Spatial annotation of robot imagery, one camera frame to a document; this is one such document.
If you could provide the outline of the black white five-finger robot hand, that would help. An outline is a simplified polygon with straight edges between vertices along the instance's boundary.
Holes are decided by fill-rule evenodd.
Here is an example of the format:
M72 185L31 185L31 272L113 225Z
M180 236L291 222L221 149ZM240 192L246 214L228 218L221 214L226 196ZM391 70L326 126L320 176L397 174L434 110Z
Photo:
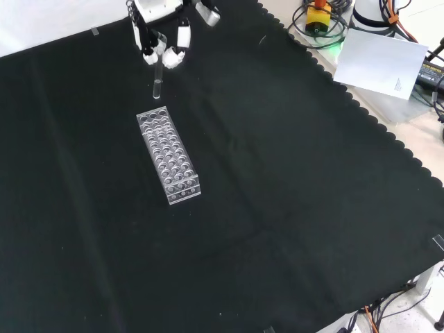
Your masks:
M167 69L174 69L185 58L191 44L191 24L185 9L193 7L208 26L215 26L221 13L212 1L127 1L135 44L144 61L154 65L161 61ZM155 28L160 24L175 22L177 38L173 46Z

